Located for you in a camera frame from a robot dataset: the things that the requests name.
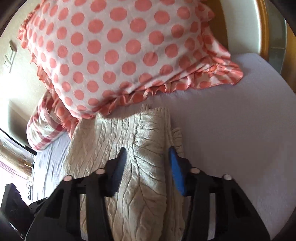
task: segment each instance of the silver screw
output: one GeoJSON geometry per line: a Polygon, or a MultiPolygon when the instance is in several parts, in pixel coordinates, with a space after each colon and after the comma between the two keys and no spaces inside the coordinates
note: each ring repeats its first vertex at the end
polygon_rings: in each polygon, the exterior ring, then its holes
{"type": "Polygon", "coordinates": [[[102,174],[104,174],[106,171],[105,171],[105,169],[103,169],[103,168],[99,168],[98,170],[96,170],[96,174],[97,175],[102,175],[102,174]]]}
{"type": "Polygon", "coordinates": [[[73,179],[73,177],[70,176],[70,175],[67,175],[67,176],[64,177],[64,181],[65,181],[65,182],[69,182],[69,181],[71,181],[72,179],[73,179]]]}
{"type": "Polygon", "coordinates": [[[232,180],[232,177],[231,177],[229,174],[225,174],[225,175],[223,176],[223,178],[224,178],[225,180],[227,180],[227,181],[232,180]]]}
{"type": "Polygon", "coordinates": [[[200,170],[198,168],[195,168],[194,167],[194,168],[191,168],[190,169],[190,172],[193,173],[193,174],[199,174],[200,173],[200,170]]]}

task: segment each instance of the pillow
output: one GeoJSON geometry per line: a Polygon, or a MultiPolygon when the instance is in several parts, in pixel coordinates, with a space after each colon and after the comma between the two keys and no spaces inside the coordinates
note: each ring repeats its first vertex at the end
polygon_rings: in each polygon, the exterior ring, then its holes
{"type": "Polygon", "coordinates": [[[53,112],[53,104],[53,98],[47,91],[27,124],[28,142],[35,151],[44,150],[65,131],[53,112]]]}
{"type": "Polygon", "coordinates": [[[213,17],[199,0],[45,0],[18,38],[58,101],[91,118],[158,91],[236,84],[243,73],[213,37],[213,17]]]}

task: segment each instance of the red and white checkered fabric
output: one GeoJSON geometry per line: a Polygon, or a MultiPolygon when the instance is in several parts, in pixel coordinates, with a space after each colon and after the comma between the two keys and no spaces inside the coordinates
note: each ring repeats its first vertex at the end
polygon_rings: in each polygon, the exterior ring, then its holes
{"type": "Polygon", "coordinates": [[[39,100],[27,124],[27,138],[35,151],[42,151],[66,130],[54,113],[54,100],[49,91],[39,100]]]}

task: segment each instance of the mattress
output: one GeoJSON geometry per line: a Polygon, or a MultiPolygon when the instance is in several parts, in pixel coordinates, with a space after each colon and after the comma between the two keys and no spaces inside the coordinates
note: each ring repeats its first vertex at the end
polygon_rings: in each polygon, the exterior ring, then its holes
{"type": "MultiPolygon", "coordinates": [[[[236,86],[159,94],[141,104],[169,109],[185,157],[209,175],[233,176],[274,238],[296,206],[296,96],[257,54],[232,60],[245,74],[236,86]]],[[[141,104],[117,108],[111,117],[141,104]]],[[[62,179],[69,141],[63,135],[37,154],[33,201],[49,196],[62,179]]]]}

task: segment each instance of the cable knit pattern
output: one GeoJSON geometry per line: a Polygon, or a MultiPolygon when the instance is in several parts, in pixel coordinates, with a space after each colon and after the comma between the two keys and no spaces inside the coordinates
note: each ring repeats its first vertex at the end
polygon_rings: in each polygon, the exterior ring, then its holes
{"type": "MultiPolygon", "coordinates": [[[[184,221],[183,197],[176,191],[168,148],[183,155],[181,132],[171,131],[165,108],[126,118],[83,119],[79,122],[64,161],[62,176],[84,177],[115,158],[121,147],[127,162],[119,191],[106,198],[113,237],[118,240],[180,240],[184,221]]],[[[86,233],[85,197],[81,198],[81,228],[86,233]]]]}

